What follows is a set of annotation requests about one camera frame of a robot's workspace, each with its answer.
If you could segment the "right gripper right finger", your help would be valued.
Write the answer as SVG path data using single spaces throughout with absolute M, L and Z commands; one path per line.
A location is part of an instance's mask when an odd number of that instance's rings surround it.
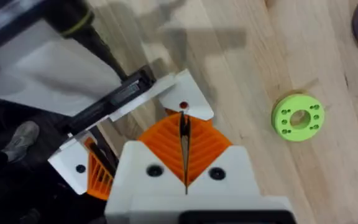
M 249 153 L 209 121 L 189 119 L 186 195 L 189 197 L 258 197 Z

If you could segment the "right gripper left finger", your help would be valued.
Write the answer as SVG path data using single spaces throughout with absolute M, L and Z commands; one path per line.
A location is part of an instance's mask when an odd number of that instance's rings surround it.
M 105 215 L 178 215 L 185 185 L 143 141 L 124 144 Z

